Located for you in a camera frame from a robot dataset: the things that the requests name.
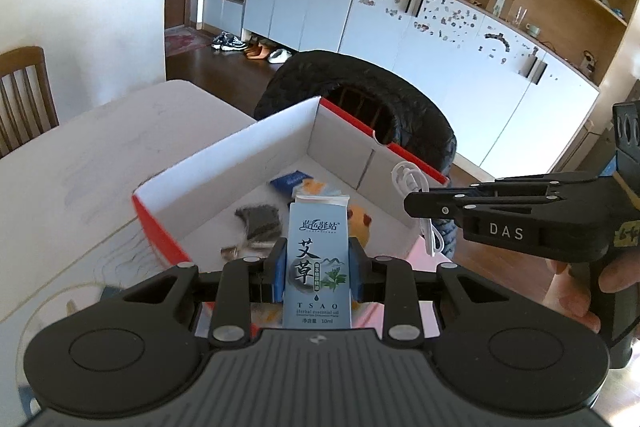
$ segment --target power cord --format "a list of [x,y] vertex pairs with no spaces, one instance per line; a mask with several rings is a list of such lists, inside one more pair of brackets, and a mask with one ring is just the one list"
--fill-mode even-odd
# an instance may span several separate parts
[[[429,192],[427,176],[416,164],[411,162],[400,162],[396,165],[391,171],[391,182],[403,200],[410,192]],[[444,240],[438,229],[433,226],[431,219],[420,218],[420,232],[424,237],[428,255],[434,256],[436,253],[442,253]]]

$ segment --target black padded chair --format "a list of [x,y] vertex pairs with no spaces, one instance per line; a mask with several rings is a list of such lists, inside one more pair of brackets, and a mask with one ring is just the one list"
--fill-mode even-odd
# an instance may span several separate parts
[[[456,153],[456,136],[441,111],[406,80],[359,58],[325,51],[302,52],[274,74],[254,110],[261,120],[314,96],[323,96],[444,175]],[[453,256],[456,226],[434,219]]]

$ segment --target red and white box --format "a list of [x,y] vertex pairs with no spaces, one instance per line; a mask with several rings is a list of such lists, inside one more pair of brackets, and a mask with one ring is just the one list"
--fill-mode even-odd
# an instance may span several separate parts
[[[380,145],[372,136],[368,126],[333,103],[312,98],[161,172],[134,192],[133,204],[165,266],[193,261],[201,272],[218,271],[224,265],[220,250],[244,239],[244,223],[234,215],[236,209],[276,206],[282,235],[287,235],[289,200],[269,182],[303,171],[350,195],[350,203],[369,214],[365,250],[370,257],[407,259],[412,248],[416,250],[419,225],[405,213],[391,171],[408,160],[425,172],[431,187],[442,187],[447,179],[398,145]],[[444,260],[439,256],[438,263]],[[356,327],[367,325],[369,313],[362,311],[354,314]]]

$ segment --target red rug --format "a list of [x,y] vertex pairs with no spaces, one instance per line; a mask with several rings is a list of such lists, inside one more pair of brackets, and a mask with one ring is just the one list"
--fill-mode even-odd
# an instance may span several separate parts
[[164,55],[172,57],[180,53],[204,48],[211,43],[211,38],[201,34],[194,28],[180,26],[164,32]]

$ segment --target wooden floor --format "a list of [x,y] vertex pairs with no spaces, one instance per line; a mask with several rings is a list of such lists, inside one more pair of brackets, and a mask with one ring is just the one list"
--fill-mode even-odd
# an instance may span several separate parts
[[[253,116],[277,67],[264,60],[247,60],[241,53],[201,48],[167,58],[166,77],[190,80]],[[450,177],[459,187],[476,181],[455,166]],[[542,301],[552,279],[543,259],[465,241],[461,230],[454,261],[536,302]],[[640,343],[625,369],[610,371],[595,410],[614,427],[640,425]]]

